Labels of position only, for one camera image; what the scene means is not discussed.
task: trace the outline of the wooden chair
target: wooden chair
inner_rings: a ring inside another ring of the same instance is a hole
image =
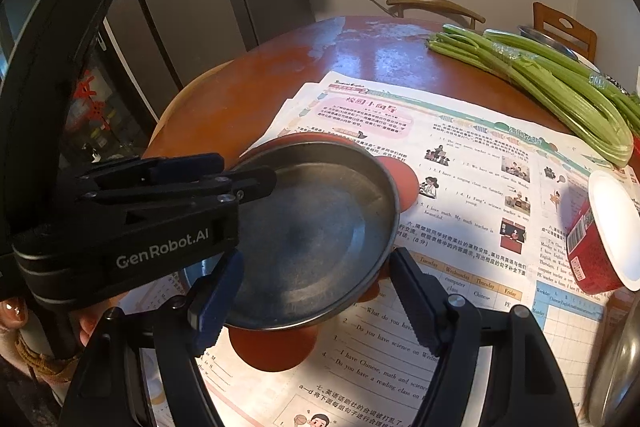
[[[584,42],[585,47],[581,47],[575,42],[563,39],[555,32],[549,32],[545,29],[545,23],[566,33],[567,35],[571,35],[574,39],[580,42]],[[593,30],[588,29],[586,26],[583,26],[577,20],[569,17],[568,15],[559,12],[558,10],[554,10],[541,2],[535,2],[533,3],[533,27],[552,39],[561,42],[574,52],[583,55],[588,61],[593,62],[595,60],[598,36]]]
[[[471,21],[468,28],[471,30],[476,29],[476,21],[481,24],[486,22],[486,19],[481,15],[468,10],[464,6],[460,6],[460,4],[447,0],[387,0],[386,5],[391,6],[392,12],[400,18],[404,18],[404,10],[415,9],[437,13],[446,17],[451,15],[469,17]]]
[[[149,140],[149,143],[153,142],[156,135],[160,132],[162,127],[164,127],[164,124],[166,124],[167,120],[169,120],[169,117],[175,112],[176,109],[178,109],[184,103],[184,101],[187,98],[189,98],[189,95],[193,92],[193,90],[197,86],[203,83],[204,80],[207,80],[212,74],[217,73],[222,68],[224,68],[228,64],[231,64],[232,62],[233,61],[230,60],[228,62],[225,62],[224,64],[220,64],[219,66],[216,66],[215,68],[211,68],[209,71],[205,71],[200,76],[197,76],[191,82],[189,82],[189,84],[184,86],[184,88],[182,88],[182,90],[174,96],[174,99],[171,102],[169,102],[169,105],[166,106],[166,109],[162,113],[160,120],[158,120],[158,123],[156,124],[156,128],[154,129],[153,134],[151,135],[151,140]]]

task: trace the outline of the worn table surface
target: worn table surface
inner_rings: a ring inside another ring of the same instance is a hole
[[[465,100],[567,132],[549,111],[510,84],[429,51],[440,25],[347,16],[279,36],[201,83],[169,118],[146,156],[218,152],[227,165],[256,141],[287,98],[331,71]]]

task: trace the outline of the red container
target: red container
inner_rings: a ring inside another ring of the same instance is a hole
[[[640,216],[610,174],[596,171],[589,177],[589,198],[566,243],[575,282],[585,293],[640,289]]]

